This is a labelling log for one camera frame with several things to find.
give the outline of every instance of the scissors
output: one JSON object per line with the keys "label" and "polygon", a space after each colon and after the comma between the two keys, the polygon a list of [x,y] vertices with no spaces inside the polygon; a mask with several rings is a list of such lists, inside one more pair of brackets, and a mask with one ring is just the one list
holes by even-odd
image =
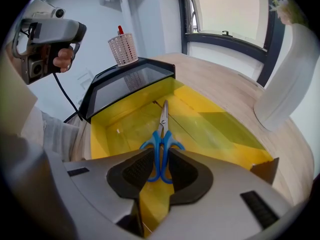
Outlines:
{"label": "scissors", "polygon": [[[185,150],[185,147],[177,140],[174,139],[172,136],[171,131],[168,130],[168,101],[165,100],[162,112],[160,116],[160,122],[158,126],[158,130],[155,130],[152,134],[152,137],[143,143],[140,149],[144,149],[147,145],[153,145],[154,147],[154,165],[155,165],[155,176],[148,179],[148,182],[155,182],[159,177],[167,183],[172,184],[172,180],[166,178],[166,167],[168,163],[168,154],[169,148],[173,145],[178,146],[181,150]],[[163,158],[162,158],[162,165],[160,168],[160,155],[159,150],[160,146],[163,144]]]}

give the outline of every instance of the blue scissors handle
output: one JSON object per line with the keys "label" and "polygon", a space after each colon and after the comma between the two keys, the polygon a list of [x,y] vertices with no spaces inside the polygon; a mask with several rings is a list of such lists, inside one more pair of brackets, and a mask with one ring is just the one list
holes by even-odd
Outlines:
{"label": "blue scissors handle", "polygon": [[166,175],[165,175],[166,167],[168,163],[169,148],[171,148],[172,146],[178,146],[179,149],[185,150],[185,147],[179,141],[174,139],[171,131],[169,130],[166,132],[164,138],[162,139],[162,143],[163,143],[163,158],[162,158],[160,176],[165,183],[172,184],[172,180],[170,178],[166,178]]}
{"label": "blue scissors handle", "polygon": [[155,182],[160,177],[160,157],[159,157],[159,148],[162,143],[162,139],[159,136],[159,133],[155,130],[152,133],[152,137],[143,143],[140,149],[144,149],[148,145],[153,145],[154,147],[154,165],[155,165],[155,176],[148,179],[148,182]]}

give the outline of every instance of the white perforated basket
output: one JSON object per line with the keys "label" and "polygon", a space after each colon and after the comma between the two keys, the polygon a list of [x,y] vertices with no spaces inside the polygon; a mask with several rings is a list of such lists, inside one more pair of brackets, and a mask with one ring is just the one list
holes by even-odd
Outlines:
{"label": "white perforated basket", "polygon": [[110,39],[108,43],[119,67],[138,60],[134,39],[131,33],[117,35]]}

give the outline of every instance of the red marker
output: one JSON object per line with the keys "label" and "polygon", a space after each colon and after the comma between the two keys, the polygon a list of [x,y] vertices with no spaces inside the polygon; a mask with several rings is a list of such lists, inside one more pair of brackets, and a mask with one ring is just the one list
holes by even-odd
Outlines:
{"label": "red marker", "polygon": [[119,29],[119,35],[123,35],[124,31],[122,30],[122,27],[120,25],[118,26],[118,29]]}

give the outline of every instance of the hand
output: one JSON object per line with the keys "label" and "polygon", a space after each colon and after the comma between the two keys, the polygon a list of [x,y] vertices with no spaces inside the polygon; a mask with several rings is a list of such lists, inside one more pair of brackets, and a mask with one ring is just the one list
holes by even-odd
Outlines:
{"label": "hand", "polygon": [[61,73],[68,71],[68,66],[71,64],[71,58],[74,55],[72,48],[63,48],[59,51],[58,57],[53,59],[53,65],[61,68]]}

